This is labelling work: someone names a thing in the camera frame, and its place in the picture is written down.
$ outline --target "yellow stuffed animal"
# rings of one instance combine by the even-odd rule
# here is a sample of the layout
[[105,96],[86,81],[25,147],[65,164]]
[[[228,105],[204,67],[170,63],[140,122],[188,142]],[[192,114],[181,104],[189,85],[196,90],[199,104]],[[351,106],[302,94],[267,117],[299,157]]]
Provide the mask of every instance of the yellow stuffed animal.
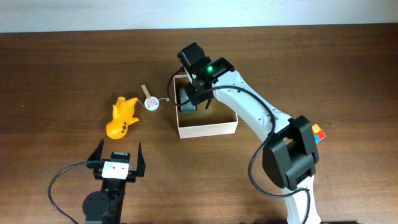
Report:
[[113,119],[106,125],[106,134],[111,139],[123,138],[128,130],[128,126],[137,122],[138,118],[133,118],[134,105],[137,98],[126,100],[125,97],[119,96],[115,105],[113,105]]

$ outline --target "wall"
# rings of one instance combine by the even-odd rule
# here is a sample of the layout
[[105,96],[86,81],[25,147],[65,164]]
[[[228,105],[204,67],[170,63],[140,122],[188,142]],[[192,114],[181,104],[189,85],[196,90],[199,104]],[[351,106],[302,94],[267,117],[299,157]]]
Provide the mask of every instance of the wall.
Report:
[[396,0],[0,0],[0,32],[398,22]]

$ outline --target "colorful cube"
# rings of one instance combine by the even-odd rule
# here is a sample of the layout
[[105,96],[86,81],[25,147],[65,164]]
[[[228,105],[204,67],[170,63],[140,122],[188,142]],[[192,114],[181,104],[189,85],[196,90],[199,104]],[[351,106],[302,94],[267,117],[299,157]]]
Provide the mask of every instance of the colorful cube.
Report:
[[313,132],[313,137],[315,139],[315,143],[318,143],[322,139],[326,138],[326,134],[322,131],[322,129],[317,124],[314,124],[312,126],[312,132]]

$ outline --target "cardboard box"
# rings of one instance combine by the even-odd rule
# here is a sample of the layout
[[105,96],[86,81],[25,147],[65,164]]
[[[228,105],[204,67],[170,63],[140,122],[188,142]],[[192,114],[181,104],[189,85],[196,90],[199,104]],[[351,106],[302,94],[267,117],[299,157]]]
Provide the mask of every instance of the cardboard box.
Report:
[[[188,75],[174,76],[174,99],[180,103],[179,89],[189,82]],[[206,110],[207,101],[197,106],[196,112],[182,113],[175,107],[180,138],[233,134],[238,126],[237,114],[224,103],[213,99]]]

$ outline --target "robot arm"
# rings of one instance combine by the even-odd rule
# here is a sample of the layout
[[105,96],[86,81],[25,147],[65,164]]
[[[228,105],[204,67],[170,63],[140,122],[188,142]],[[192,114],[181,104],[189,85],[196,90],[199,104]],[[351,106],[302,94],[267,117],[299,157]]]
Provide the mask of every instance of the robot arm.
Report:
[[[222,88],[200,97],[198,92],[219,86],[238,86],[249,90],[262,100],[275,116],[275,134],[264,147],[262,166],[271,181],[282,188],[284,194],[297,188],[310,190],[311,207],[307,223],[321,222],[315,208],[313,197],[313,178],[315,163],[318,162],[318,151],[312,133],[311,123],[303,116],[292,119],[288,114],[279,111],[259,96],[240,76],[239,72],[224,58],[211,61],[204,51],[193,43],[184,48],[178,58],[190,77],[191,83],[185,91],[193,105],[205,100],[208,104],[212,98],[223,102],[235,111],[264,141],[272,130],[271,116],[267,110],[252,96],[239,90]],[[285,139],[292,140],[288,145]],[[305,216],[307,197],[305,192],[285,198],[289,224],[301,223]]]

